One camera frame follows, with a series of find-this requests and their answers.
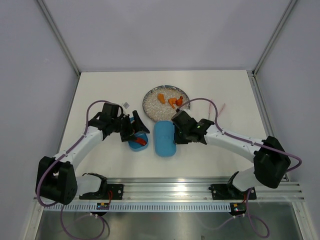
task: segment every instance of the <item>gray wall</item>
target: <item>gray wall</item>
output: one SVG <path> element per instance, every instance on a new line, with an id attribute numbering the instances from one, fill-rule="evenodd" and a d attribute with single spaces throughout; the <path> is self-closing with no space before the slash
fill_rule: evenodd
<path id="1" fill-rule="evenodd" d="M 16 240 L 77 78 L 33 0 L 0 1 L 0 233 Z"/>
<path id="2" fill-rule="evenodd" d="M 278 138 L 303 160 L 290 176 L 301 183 L 320 236 L 319 13 L 320 1 L 299 1 L 258 80 Z"/>
<path id="3" fill-rule="evenodd" d="M 82 72 L 255 67 L 289 0 L 45 0 Z"/>

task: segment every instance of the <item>orange pepper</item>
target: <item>orange pepper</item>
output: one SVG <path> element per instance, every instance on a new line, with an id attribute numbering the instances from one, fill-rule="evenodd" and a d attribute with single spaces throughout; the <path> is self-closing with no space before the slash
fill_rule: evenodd
<path id="1" fill-rule="evenodd" d="M 165 96 L 162 93 L 158 94 L 158 100 L 162 103 L 165 104 L 166 100 L 165 100 Z"/>
<path id="2" fill-rule="evenodd" d="M 173 109 L 175 109 L 174 104 L 176 103 L 176 101 L 177 101 L 177 99 L 174 98 L 174 97 L 168 99 L 168 103 L 171 105 L 171 107 L 172 107 Z"/>
<path id="3" fill-rule="evenodd" d="M 179 98 L 177 101 L 175 101 L 175 104 L 176 104 L 177 106 L 181 106 L 181 105 L 182 105 L 182 99 L 183 99 L 183 97 L 180 96 L 180 98 Z"/>

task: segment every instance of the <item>metal floor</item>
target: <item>metal floor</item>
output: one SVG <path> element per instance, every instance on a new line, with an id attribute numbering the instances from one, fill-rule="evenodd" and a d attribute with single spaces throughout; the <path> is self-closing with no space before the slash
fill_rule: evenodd
<path id="1" fill-rule="evenodd" d="M 290 203 L 251 203 L 250 213 L 261 217 L 270 228 L 270 240 L 302 240 L 297 220 Z M 67 226 L 82 212 L 64 212 Z M 36 240 L 69 240 L 61 230 L 59 211 L 44 211 Z M 108 240 L 260 240 L 251 229 L 247 217 L 230 221 L 219 230 L 210 230 L 231 216 L 225 212 L 109 212 L 104 215 L 110 226 L 100 239 Z M 68 228 L 78 238 L 89 239 L 98 235 L 102 224 L 92 217 L 85 218 Z M 266 230 L 256 223 L 261 234 Z"/>

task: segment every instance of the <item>orange object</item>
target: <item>orange object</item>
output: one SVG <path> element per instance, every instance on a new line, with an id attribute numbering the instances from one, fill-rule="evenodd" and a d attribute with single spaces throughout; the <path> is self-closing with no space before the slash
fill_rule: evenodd
<path id="1" fill-rule="evenodd" d="M 173 109 L 175 109 L 174 104 L 176 103 L 176 101 L 177 101 L 177 99 L 174 98 L 174 97 L 168 99 L 168 103 L 171 105 L 171 107 L 172 107 Z"/>
<path id="2" fill-rule="evenodd" d="M 165 100 L 165 96 L 162 93 L 158 94 L 158 100 L 162 103 L 165 104 L 166 100 Z"/>
<path id="3" fill-rule="evenodd" d="M 182 99 L 183 99 L 183 97 L 180 96 L 180 98 L 177 101 L 175 101 L 175 105 L 181 106 L 182 105 Z"/>

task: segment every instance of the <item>purple cable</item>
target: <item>purple cable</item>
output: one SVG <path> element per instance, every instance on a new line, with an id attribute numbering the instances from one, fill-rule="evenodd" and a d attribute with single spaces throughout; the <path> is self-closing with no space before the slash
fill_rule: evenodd
<path id="1" fill-rule="evenodd" d="M 219 129 L 220 132 L 223 132 L 223 129 L 222 129 L 222 128 L 219 126 L 219 124 L 218 124 L 218 108 L 217 108 L 216 104 L 215 104 L 213 101 L 211 101 L 210 99 L 207 99 L 207 98 L 204 98 L 204 97 L 194 98 L 194 99 L 192 99 L 192 100 L 189 100 L 189 101 L 186 101 L 185 103 L 183 103 L 181 106 L 179 106 L 178 109 L 180 109 L 180 108 L 182 108 L 184 105 L 186 105 L 186 104 L 188 104 L 188 103 L 191 103 L 191 102 L 193 102 L 193 101 L 196 101 L 196 100 L 208 101 L 209 103 L 211 103 L 211 104 L 213 105 L 214 110 L 215 110 L 214 124 L 216 125 L 216 128 Z M 296 155 L 293 155 L 293 154 L 291 154 L 291 153 L 287 153 L 287 152 L 285 152 L 285 151 L 281 151 L 281 150 L 275 149 L 275 148 L 273 148 L 273 147 L 269 147 L 269 146 L 266 146 L 266 145 L 263 145 L 263 144 L 260 144 L 260 143 L 257 143 L 257 142 L 253 142 L 253 141 L 250 141 L 250 140 L 248 140 L 248 139 L 245 139 L 245 138 L 242 138 L 242 137 L 238 137 L 238 136 L 232 135 L 232 134 L 230 134 L 230 133 L 228 133 L 228 132 L 224 132 L 224 134 L 227 135 L 227 136 L 230 137 L 230 138 L 233 138 L 233 139 L 236 139 L 236 140 L 240 140 L 240 141 L 245 142 L 245 143 L 247 143 L 247 144 L 256 145 L 256 146 L 258 146 L 258 147 L 260 147 L 260 148 L 268 149 L 268 150 L 271 150 L 271 151 L 276 152 L 276 153 L 278 153 L 278 154 L 282 154 L 282 155 L 285 155 L 285 156 L 288 156 L 288 157 L 297 159 L 297 160 L 298 160 L 298 163 L 297 163 L 295 166 L 287 169 L 287 170 L 286 170 L 286 173 L 287 173 L 287 172 L 290 172 L 290 171 L 292 171 L 292 170 L 294 170 L 294 169 L 297 169 L 297 168 L 300 167 L 300 165 L 302 164 L 301 158 L 298 157 L 298 156 L 296 156 Z"/>
<path id="2" fill-rule="evenodd" d="M 251 225 L 253 231 L 255 232 L 255 234 L 257 234 L 257 235 L 258 235 L 260 238 L 262 238 L 262 239 L 267 239 L 267 238 L 270 237 L 270 230 L 269 230 L 268 225 L 267 225 L 261 218 L 255 216 L 255 215 L 250 215 L 250 213 L 249 213 L 248 202 L 249 202 L 249 195 L 250 195 L 250 193 L 251 193 L 251 190 L 252 190 L 252 188 L 249 188 L 248 193 L 247 193 L 247 195 L 246 195 L 246 203 L 245 203 L 246 216 L 249 218 L 250 225 Z M 261 235 L 261 234 L 257 231 L 257 229 L 256 229 L 256 227 L 254 226 L 254 223 L 252 222 L 252 219 L 251 219 L 251 218 L 254 218 L 254 219 L 259 220 L 259 221 L 265 226 L 266 232 L 267 232 L 266 235 Z"/>
<path id="3" fill-rule="evenodd" d="M 97 217 L 98 217 L 98 218 L 101 220 L 101 222 L 102 222 L 102 231 L 100 232 L 100 234 L 99 234 L 98 236 L 93 237 L 93 238 L 79 238 L 79 237 L 73 236 L 70 232 L 68 232 L 67 227 L 64 225 L 64 222 L 63 222 L 62 213 L 63 213 L 64 208 L 65 208 L 65 206 L 63 205 L 62 208 L 61 208 L 61 211 L 60 211 L 60 223 L 61 223 L 61 226 L 62 226 L 63 231 L 64 231 L 65 234 L 67 234 L 70 238 L 72 238 L 72 239 L 74 239 L 74 240 L 97 240 L 97 239 L 99 239 L 99 238 L 102 236 L 102 234 L 103 234 L 104 231 L 105 231 L 105 221 L 104 221 L 104 219 L 103 219 L 101 216 L 98 216 L 98 215 L 97 215 Z M 83 218 L 85 218 L 85 217 L 91 217 L 91 215 L 88 214 L 88 215 L 85 215 L 85 216 L 81 216 L 81 217 L 79 217 L 79 219 L 83 219 Z"/>
<path id="4" fill-rule="evenodd" d="M 93 103 L 90 104 L 90 106 L 87 108 L 86 110 L 86 117 L 85 117 L 85 129 L 83 132 L 83 135 L 66 151 L 66 154 L 70 153 L 81 141 L 82 139 L 85 138 L 85 134 L 87 133 L 88 130 L 88 122 L 89 122 L 89 110 L 90 108 L 95 105 L 96 103 L 109 103 L 109 101 L 106 100 L 98 100 L 98 101 L 94 101 Z M 55 204 L 57 204 L 57 202 L 51 203 L 51 204 L 45 204 L 41 198 L 40 198 L 40 188 L 42 183 L 44 182 L 46 176 L 48 175 L 48 173 L 54 168 L 54 166 L 60 162 L 60 160 L 62 160 L 66 155 L 62 154 L 60 157 L 58 157 L 48 168 L 47 170 L 44 172 L 44 174 L 42 175 L 42 177 L 40 178 L 40 181 L 38 183 L 38 186 L 36 188 L 36 199 L 38 200 L 39 204 L 43 207 L 51 207 Z"/>

